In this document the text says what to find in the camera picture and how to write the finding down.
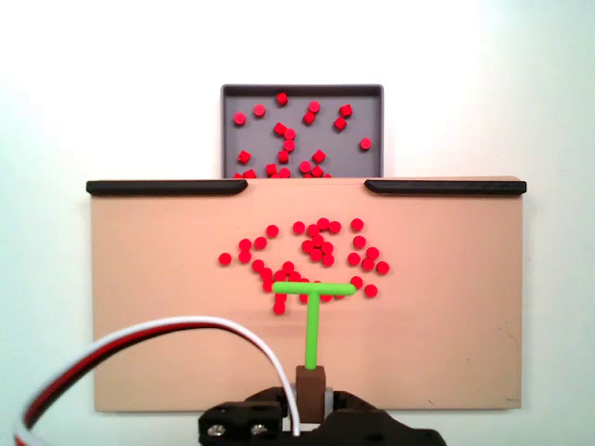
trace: white wire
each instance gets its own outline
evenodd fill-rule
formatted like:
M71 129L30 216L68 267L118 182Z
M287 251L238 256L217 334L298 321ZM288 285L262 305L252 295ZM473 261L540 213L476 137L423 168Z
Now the white wire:
M298 405L296 404L296 398L294 397L294 393L291 389L289 384L289 380L287 379L287 375L283 370L283 366L277 359L276 355L273 353L272 349L258 337L256 334L248 330L247 328L243 327L239 323L234 321L229 321L223 318L216 318L212 316L180 316L176 318L164 318L158 319L155 321L147 321L144 323L140 323L138 325L133 325L131 327L127 327L123 330L118 332L108 334L107 336L101 338L100 340L94 342L84 353L74 358L70 363L58 373L56 373L50 380L48 380L43 386L39 387L33 396L29 399L27 404L25 404L24 408L20 412L19 420L15 426L15 435L21 441L26 443L29 446L49 446L48 443L44 442L41 439L38 439L33 433L25 426L25 414L31 407L31 404L49 387L56 381L60 376L68 372L72 369L77 363L81 360L86 358L87 356L93 354L95 351L99 350L111 344L113 341L120 339L121 337L133 335L138 332L142 332L145 330L149 330L152 328L162 327L164 325L171 325L176 323L212 323L222 327L227 327L235 330L236 332L244 335L248 339L250 339L254 344L256 344L267 357L269 361L271 361L272 365L274 366L277 374L279 375L279 379L281 379L281 383L283 385L283 389L285 392L285 396L287 397L287 404L289 406L289 413L291 415L291 430L294 437L299 437L299 413L298 413Z

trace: cable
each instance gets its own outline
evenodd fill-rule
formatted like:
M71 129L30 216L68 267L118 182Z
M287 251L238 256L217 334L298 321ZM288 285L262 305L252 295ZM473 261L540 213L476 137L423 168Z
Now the cable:
M65 369L55 374L45 385L33 393L29 402L21 411L15 427L16 444L18 446L47 446L47 443L38 439L31 432L37 420L70 386L118 351L156 336L197 328L218 328L234 333L246 339L267 355L267 358L277 371L279 379L281 379L291 415L292 433L294 437L298 437L298 405L296 404L296 399L287 375L284 373L283 367L272 349L256 334L239 323L210 316L188 316L140 323L109 334L93 343L87 351L74 358Z

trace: red disc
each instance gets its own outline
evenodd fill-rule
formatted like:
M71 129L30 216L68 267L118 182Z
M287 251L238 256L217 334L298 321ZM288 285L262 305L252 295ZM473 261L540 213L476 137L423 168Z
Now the red disc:
M376 271L378 271L378 274L386 274L389 272L389 270L390 266L387 262L378 262L376 265Z
M269 225L267 227L267 237L273 239L277 235L279 235L279 228L277 228L275 225Z
M264 105L262 104L257 104L254 106L254 114L257 118L261 118L262 116L264 116L264 113L267 112L267 109L264 108Z
M250 261L250 258L252 258L252 255L250 254L250 251L242 251L239 255L239 258L240 262L248 263Z
M328 225L328 230L333 234L338 234L341 231L341 224L338 221L331 221Z
M313 100L310 104L308 104L308 110L312 113L317 113L320 111L320 102L317 100Z
M314 249L314 243L312 243L312 240L304 240L301 244L301 250L306 253L309 254L312 252L312 249Z
M378 289L374 285L366 285L364 291L368 297L376 297L378 294Z
M323 259L323 251L318 248L312 249L310 258L313 262L320 262Z
M276 302L275 305L272 306L272 311L277 316L281 316L283 313L285 313L285 304L283 302Z
M309 225L306 232L308 232L308 235L313 237L315 235L318 235L318 233L320 232L320 229L318 228L318 225Z
M231 263L231 254L223 253L219 256L219 263L224 267L227 267Z
M319 218L318 219L318 229L319 230L328 230L329 225L331 224L330 221L328 221L328 218Z
M287 127L283 136L285 139L294 139L296 137L296 131L293 128Z
M304 230L306 230L306 225L304 225L303 222L301 221L297 221L296 223L294 223L294 232L295 234L299 235L299 234L303 234Z
M239 244L242 251L250 251L250 248L252 247L252 242L248 239L242 239Z
M312 243L314 243L315 247L321 248L324 243L324 237L320 234L316 234L314 237L312 237Z
M326 267L330 267L335 263L335 258L333 257L332 254L325 254L323 256L323 265L325 265Z
M245 114L241 112L237 112L233 115L233 121L236 125L244 125L245 124Z
M365 238L361 235L356 235L353 237L353 246L358 249L362 249L365 246Z
M365 258L362 262L362 268L364 269L364 271L371 271L372 269L374 269L374 260L372 260L371 258Z
M323 243L323 253L333 254L333 244L330 242L324 242Z
M283 263L283 272L285 274L291 274L292 272L294 272L294 264L291 262L285 262Z
M257 258L254 262L252 262L252 270L254 272L261 272L264 268L264 262Z
M362 220L360 218L354 218L351 221L351 228L355 232L359 232L360 230L362 230L364 228L364 223L362 222Z
M310 161L302 161L299 164L299 171L302 174L307 174L308 172L310 172L312 169L312 164L310 164Z
M380 251L378 251L374 247L369 247L367 249L367 251L365 252L365 254L368 256L368 258L371 258L372 260L376 260L378 258L378 256L380 256Z
M347 261L350 263L351 266L355 267L360 264L360 255L357 253L351 253L347 256Z
M282 269L279 269L277 272L274 273L272 279L276 282L284 282L287 279L287 274Z
M350 280L350 283L358 290L364 285L364 281L360 276L353 276Z
M267 247L267 239L264 237L257 237L256 240L254 240L254 247L256 249L264 249Z
M270 279L272 279L272 269L263 268L260 272L260 279L263 281L269 281Z
M360 141L360 149L362 149L363 151L367 151L371 147L372 147L372 139L362 138L362 140Z

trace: brown block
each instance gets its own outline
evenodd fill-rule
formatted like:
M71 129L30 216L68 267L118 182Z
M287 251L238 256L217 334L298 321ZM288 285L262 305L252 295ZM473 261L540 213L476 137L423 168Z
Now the brown block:
M324 421L324 391L326 374L324 367L306 370L303 365L296 368L297 410L302 423Z

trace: red wire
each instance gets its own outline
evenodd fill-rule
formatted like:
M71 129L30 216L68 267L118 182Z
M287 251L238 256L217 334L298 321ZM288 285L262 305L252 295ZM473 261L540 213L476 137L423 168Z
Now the red wire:
M35 422L37 421L37 419L47 409L47 408L45 408L43 411L41 411L41 413L39 413L40 408L42 408L46 404L46 402L48 402L57 391L60 391L63 387L71 384L71 381L73 381L73 380L74 380L74 382L76 382L76 380L78 380L79 378L82 377L82 376L77 377L77 375L80 374L80 372L82 370L84 370L86 367L89 366L89 364L93 363L96 360L100 360L99 362L102 362L103 360L106 359L106 358L102 359L102 357L109 355L109 353L111 351L113 351L114 349L125 346L126 344L129 344L129 343L139 341L145 337L150 337L150 336L154 336L154 335L165 335L165 334L171 333L173 331L179 331L179 330L191 329L191 328L220 328L227 332L235 333L254 345L254 343L250 339L245 337L243 334L238 333L231 328L223 327L223 326L220 326L220 325L214 324L214 323L199 323L199 322L173 323L173 324L164 325L161 327L150 328L150 329L144 330L142 332L129 334L129 335L121 337L119 339L115 339L110 344L107 344L107 345L103 346L102 348L96 350L95 352L91 353L89 356L87 356L87 357L83 358L82 360L80 360L79 362L77 362L71 369L66 371L64 374L59 376L51 385L49 385L46 388L46 390L44 390L39 395L39 397L37 397L33 401L31 406L29 407L29 410L25 414L25 420L24 420L25 426L27 426L29 429L31 429L33 427L33 425L35 424ZM15 439L15 440L17 442L17 445L24 444L19 439Z

